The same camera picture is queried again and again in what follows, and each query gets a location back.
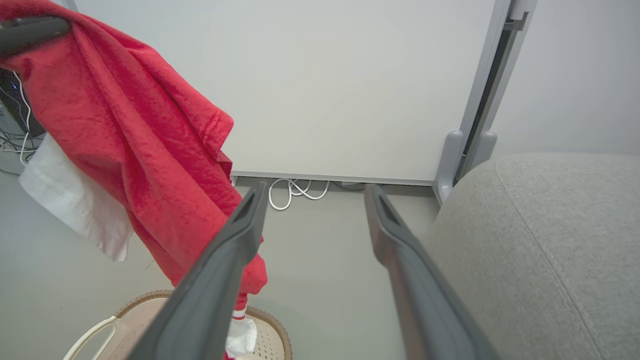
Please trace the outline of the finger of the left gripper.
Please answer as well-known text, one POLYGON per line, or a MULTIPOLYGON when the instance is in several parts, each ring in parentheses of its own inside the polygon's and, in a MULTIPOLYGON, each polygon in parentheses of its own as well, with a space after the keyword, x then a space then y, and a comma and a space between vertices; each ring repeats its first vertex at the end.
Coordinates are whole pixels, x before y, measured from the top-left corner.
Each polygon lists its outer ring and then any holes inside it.
POLYGON ((27 17, 2 20, 0 23, 0 55, 13 57, 57 39, 71 29, 68 20, 55 17, 27 17))

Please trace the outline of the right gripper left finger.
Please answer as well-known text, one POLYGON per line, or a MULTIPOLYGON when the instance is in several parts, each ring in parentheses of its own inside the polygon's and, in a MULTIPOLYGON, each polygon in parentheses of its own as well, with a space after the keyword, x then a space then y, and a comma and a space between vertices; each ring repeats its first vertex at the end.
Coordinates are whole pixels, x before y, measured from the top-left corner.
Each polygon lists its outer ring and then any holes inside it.
POLYGON ((261 245, 267 184, 256 183, 173 291, 130 360, 221 360, 243 270, 261 245))

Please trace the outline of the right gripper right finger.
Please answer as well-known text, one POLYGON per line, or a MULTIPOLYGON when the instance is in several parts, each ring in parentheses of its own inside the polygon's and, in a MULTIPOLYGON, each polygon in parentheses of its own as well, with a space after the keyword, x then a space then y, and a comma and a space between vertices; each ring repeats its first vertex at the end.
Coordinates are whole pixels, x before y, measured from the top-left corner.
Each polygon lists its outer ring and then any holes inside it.
POLYGON ((498 360, 493 344, 382 187, 367 184, 364 197, 373 252, 390 278, 407 360, 498 360))

